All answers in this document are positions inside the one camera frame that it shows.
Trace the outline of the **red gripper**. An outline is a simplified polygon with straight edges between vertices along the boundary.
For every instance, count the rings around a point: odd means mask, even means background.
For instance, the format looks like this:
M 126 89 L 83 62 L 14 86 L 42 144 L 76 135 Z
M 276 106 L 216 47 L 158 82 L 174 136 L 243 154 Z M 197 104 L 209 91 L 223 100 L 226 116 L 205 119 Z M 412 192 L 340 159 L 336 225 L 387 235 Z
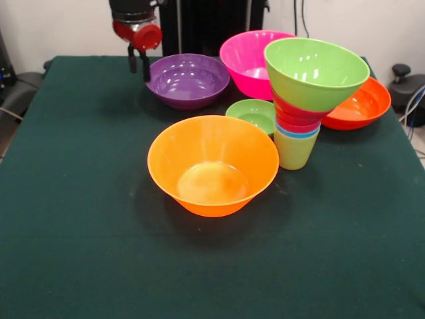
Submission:
M 130 72 L 137 72 L 137 59 L 134 48 L 139 50 L 139 56 L 143 63 L 143 81 L 150 82 L 150 61 L 146 54 L 146 50 L 156 49 L 163 38 L 160 27 L 154 23 L 142 24 L 126 24 L 114 21 L 112 23 L 113 30 L 119 38 L 129 43 L 127 47 L 128 62 Z

